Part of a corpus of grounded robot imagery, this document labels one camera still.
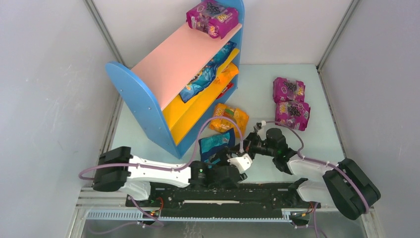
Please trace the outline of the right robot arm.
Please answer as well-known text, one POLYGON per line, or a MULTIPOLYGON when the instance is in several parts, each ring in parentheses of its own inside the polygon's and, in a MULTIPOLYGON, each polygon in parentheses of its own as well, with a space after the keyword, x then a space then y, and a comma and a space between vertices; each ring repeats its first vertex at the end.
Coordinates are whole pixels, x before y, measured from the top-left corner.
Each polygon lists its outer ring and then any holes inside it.
POLYGON ((302 149, 294 150, 286 142, 281 129, 270 128, 262 139, 258 131, 251 132, 232 147, 240 158, 246 155, 272 157, 275 167, 301 179, 294 183, 292 192, 305 202, 320 202, 335 207, 342 215, 355 220, 369 212, 381 192, 361 167, 352 159, 338 163, 305 157, 302 149))

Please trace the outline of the blue Blendy candy bag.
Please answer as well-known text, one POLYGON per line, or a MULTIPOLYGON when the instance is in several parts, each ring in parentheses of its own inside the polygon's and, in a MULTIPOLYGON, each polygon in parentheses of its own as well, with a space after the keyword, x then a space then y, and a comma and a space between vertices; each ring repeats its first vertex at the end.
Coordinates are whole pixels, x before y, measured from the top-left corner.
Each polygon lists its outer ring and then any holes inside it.
POLYGON ((190 99, 207 88, 216 78, 218 66, 211 62, 207 63, 180 91, 179 96, 183 103, 187 103, 190 99))

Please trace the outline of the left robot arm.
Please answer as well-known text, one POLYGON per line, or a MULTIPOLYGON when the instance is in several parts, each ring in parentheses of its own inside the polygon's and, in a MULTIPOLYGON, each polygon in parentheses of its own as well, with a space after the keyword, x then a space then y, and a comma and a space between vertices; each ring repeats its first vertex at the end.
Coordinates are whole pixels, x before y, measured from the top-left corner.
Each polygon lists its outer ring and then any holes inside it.
POLYGON ((93 179, 93 189, 99 192, 121 191, 137 201, 149 199, 152 183, 164 183, 176 188, 231 189, 247 178, 251 167, 248 154, 228 157, 225 164, 209 165, 193 161, 188 167, 146 160, 131 154, 131 148, 121 146, 100 155, 99 168, 93 179))

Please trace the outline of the blue Slendy candy bag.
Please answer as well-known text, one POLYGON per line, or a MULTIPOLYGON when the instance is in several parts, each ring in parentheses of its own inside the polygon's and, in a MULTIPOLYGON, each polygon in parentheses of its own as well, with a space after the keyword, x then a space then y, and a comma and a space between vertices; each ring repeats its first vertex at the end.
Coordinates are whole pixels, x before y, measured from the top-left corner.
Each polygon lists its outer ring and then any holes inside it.
POLYGON ((199 139, 201 162, 209 163, 210 159, 225 147, 235 145, 235 132, 231 128, 226 132, 199 139))

